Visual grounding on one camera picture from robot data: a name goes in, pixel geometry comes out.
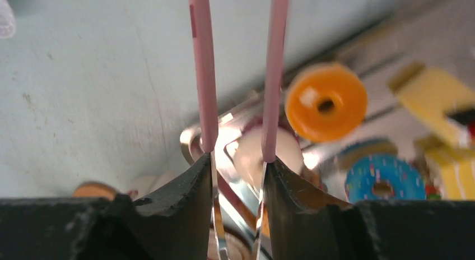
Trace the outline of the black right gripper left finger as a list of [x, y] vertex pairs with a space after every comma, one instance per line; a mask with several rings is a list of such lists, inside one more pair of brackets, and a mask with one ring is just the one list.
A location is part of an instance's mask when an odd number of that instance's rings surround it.
[[206, 259], [211, 157], [133, 201], [1, 199], [2, 259]]

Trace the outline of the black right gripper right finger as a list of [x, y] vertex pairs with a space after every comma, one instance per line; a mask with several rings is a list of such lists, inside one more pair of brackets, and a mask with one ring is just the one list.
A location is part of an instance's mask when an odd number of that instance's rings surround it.
[[264, 191], [274, 259], [473, 259], [474, 202], [335, 198], [280, 160]]

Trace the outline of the pink-tipped metal tongs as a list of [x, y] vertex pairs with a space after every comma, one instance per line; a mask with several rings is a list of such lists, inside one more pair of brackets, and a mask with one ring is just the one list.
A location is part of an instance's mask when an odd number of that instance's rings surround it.
[[[263, 171], [276, 160], [280, 91], [284, 63], [284, 44], [289, 0], [272, 0], [264, 88], [262, 133]], [[189, 0], [195, 72], [197, 80], [202, 148], [211, 156], [212, 220], [219, 259], [228, 259], [229, 250], [218, 200], [218, 172], [215, 144], [218, 137], [215, 58], [209, 0]]]

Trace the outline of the orange glazed donut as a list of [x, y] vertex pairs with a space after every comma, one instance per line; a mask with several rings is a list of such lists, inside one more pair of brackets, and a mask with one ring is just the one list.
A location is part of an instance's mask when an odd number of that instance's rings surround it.
[[346, 66], [321, 63], [299, 72], [286, 92], [285, 113], [292, 129], [312, 142], [340, 140], [363, 121], [368, 96]]

